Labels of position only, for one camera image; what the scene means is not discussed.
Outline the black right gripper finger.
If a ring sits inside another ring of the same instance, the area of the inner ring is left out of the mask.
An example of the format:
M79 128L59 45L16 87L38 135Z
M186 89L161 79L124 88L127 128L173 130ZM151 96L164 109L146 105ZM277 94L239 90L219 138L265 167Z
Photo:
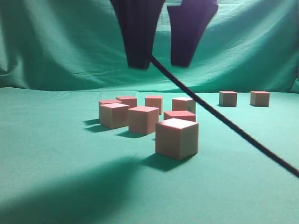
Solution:
M216 0L183 0L167 7L171 25L171 64L190 66L209 22L218 10Z
M112 0L128 67L148 69L164 0Z

